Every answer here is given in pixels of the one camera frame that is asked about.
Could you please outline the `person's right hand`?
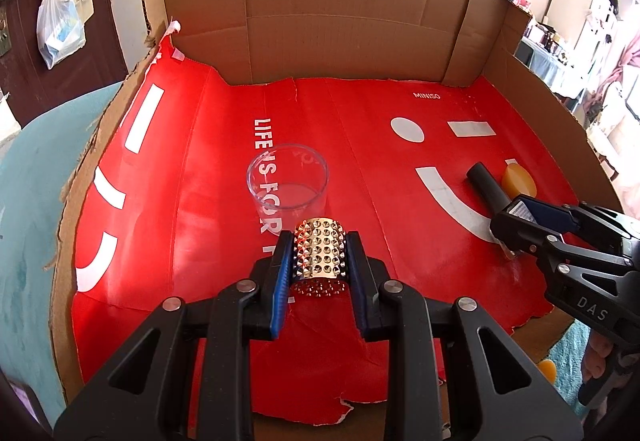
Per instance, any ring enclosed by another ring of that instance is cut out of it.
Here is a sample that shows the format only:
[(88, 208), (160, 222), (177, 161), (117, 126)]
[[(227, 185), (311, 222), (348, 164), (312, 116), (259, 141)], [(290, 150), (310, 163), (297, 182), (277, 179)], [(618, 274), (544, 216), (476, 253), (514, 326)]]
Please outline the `person's right hand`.
[(590, 331), (588, 343), (582, 357), (582, 382), (600, 378), (605, 371), (606, 358), (613, 350), (610, 339), (600, 335), (596, 331)]

